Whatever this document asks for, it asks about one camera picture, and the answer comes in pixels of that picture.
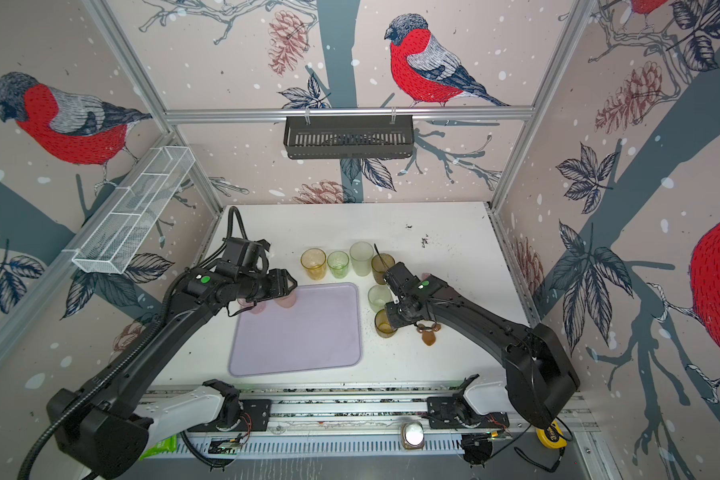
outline patterned wall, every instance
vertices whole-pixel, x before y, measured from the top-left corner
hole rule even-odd
[[[110,4],[169,109],[218,109],[528,105],[571,3]],[[303,164],[281,156],[283,128],[235,124],[181,130],[197,150],[209,152],[201,153],[200,161],[213,177],[248,190],[220,184],[231,194],[222,198],[229,202],[295,201],[291,192],[299,190],[308,198],[355,202],[486,201],[520,122],[421,122],[414,132],[415,161]],[[251,147],[243,156],[245,144]],[[262,172],[263,165],[273,166],[274,175]],[[280,188],[282,197],[267,193]]]
[[[720,2],[600,0],[500,218],[625,478],[720,478]]]
[[[0,2],[0,328],[157,139],[143,111],[81,4]],[[125,274],[78,271],[61,286],[0,368],[0,478],[16,477],[48,426],[48,399],[77,389],[152,321],[210,220],[186,181]],[[79,471],[52,442],[32,478]]]

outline red breast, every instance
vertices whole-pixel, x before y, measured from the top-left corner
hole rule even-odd
[[[667,2],[668,0],[632,0],[632,11],[647,15]]]
[[[400,46],[390,44],[392,78],[415,101],[444,103],[460,94],[461,90],[427,80],[416,73],[407,60],[409,55],[421,53],[427,48],[430,35],[429,30],[417,28],[405,37]]]
[[[71,164],[104,164],[125,145],[126,125],[87,137],[60,134],[50,128],[59,113],[54,95],[43,84],[35,85],[24,94],[29,119],[17,121],[19,127],[34,138],[42,148]]]

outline purple tray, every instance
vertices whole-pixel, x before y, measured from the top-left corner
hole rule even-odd
[[[288,309],[273,300],[240,315],[232,341],[232,376],[353,366],[360,361],[360,309],[354,283],[299,286]]]

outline gray floor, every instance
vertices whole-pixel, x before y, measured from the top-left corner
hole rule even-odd
[[[504,442],[497,443],[498,448]],[[119,480],[473,480],[502,478],[589,480],[576,445],[566,448],[556,473],[550,474],[526,463],[513,447],[518,446],[536,462],[551,466],[557,451],[544,448],[536,435],[526,434],[485,468],[470,468],[460,456],[375,456],[324,457],[287,460],[238,460],[225,472],[209,472],[208,467],[194,458],[146,459],[137,462]]]

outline bird head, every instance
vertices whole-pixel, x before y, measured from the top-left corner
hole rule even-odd
[[[427,29],[429,25],[424,17],[416,13],[406,13],[396,17],[392,20],[387,28],[387,33],[384,34],[384,40],[391,40],[396,46],[400,46],[413,30],[418,28]]]
[[[39,82],[26,73],[10,72],[0,77],[0,120],[27,121],[24,94]]]

